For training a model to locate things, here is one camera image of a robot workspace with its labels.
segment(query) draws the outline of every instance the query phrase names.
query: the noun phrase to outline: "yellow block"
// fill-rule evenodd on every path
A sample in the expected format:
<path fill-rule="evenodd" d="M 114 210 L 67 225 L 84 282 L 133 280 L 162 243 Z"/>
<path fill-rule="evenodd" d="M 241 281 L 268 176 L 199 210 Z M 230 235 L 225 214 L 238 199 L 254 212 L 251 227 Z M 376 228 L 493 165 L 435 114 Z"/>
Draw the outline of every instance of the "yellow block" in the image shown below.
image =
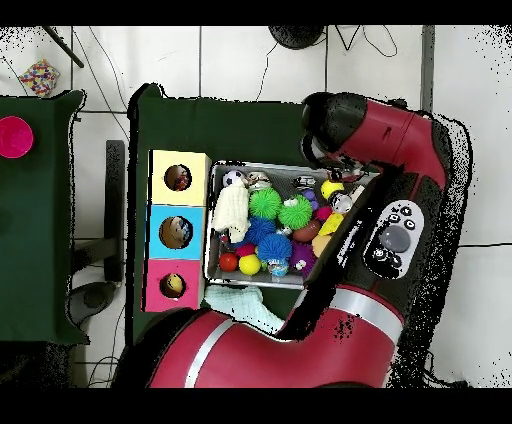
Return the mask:
<path fill-rule="evenodd" d="M 204 153 L 152 150 L 151 202 L 156 205 L 206 206 L 210 158 Z M 169 169 L 179 165 L 190 171 L 190 185 L 182 191 L 169 188 Z"/>

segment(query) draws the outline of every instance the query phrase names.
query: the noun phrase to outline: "yellow ball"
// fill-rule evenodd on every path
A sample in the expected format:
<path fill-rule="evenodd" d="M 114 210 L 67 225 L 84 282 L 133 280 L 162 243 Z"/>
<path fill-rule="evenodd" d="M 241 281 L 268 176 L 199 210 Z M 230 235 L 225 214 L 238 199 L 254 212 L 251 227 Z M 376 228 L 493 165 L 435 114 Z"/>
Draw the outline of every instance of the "yellow ball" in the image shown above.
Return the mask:
<path fill-rule="evenodd" d="M 238 266 L 245 275 L 254 275 L 260 270 L 261 262 L 255 254 L 252 254 L 241 257 Z"/>
<path fill-rule="evenodd" d="M 322 184 L 321 191 L 324 199 L 328 200 L 329 196 L 337 190 L 343 190 L 343 183 L 335 183 L 331 180 L 325 180 Z"/>

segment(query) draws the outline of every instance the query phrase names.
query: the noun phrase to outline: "green spiky ball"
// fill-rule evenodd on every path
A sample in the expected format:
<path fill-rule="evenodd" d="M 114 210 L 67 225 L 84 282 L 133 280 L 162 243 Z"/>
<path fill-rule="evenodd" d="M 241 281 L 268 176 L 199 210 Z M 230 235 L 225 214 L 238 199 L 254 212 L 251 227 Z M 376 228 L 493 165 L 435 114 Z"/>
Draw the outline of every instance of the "green spiky ball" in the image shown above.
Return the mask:
<path fill-rule="evenodd" d="M 292 199 L 297 199 L 298 203 L 294 206 L 283 205 L 279 211 L 279 221 L 285 227 L 298 230 L 308 225 L 313 215 L 313 209 L 309 200 L 300 194 L 292 197 Z"/>
<path fill-rule="evenodd" d="M 259 218 L 276 219 L 281 206 L 281 196 L 271 187 L 255 191 L 249 200 L 249 211 Z"/>

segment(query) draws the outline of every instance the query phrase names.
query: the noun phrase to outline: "control button panel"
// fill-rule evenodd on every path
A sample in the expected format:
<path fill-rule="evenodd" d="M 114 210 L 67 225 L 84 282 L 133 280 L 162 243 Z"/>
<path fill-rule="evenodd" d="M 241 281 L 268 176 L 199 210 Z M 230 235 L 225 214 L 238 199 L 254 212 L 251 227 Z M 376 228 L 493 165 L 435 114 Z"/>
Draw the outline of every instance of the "control button panel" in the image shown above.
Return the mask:
<path fill-rule="evenodd" d="M 421 209 L 410 200 L 397 200 L 382 211 L 363 252 L 365 265 L 383 278 L 403 277 L 423 231 Z"/>

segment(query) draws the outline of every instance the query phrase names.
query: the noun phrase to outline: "circular hole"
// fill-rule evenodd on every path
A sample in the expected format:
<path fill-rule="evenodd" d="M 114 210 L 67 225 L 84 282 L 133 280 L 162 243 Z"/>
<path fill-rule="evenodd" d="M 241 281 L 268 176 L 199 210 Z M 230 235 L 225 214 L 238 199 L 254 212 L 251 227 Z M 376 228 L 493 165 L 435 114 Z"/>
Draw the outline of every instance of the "circular hole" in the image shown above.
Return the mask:
<path fill-rule="evenodd" d="M 160 225 L 160 241 L 169 249 L 183 249 L 192 239 L 192 224 L 182 216 L 170 216 Z"/>
<path fill-rule="evenodd" d="M 185 280 L 179 274 L 167 274 L 160 280 L 160 291 L 169 299 L 178 299 L 186 289 Z"/>
<path fill-rule="evenodd" d="M 165 171 L 164 181 L 170 190 L 183 191 L 190 187 L 192 175 L 185 165 L 173 165 Z"/>

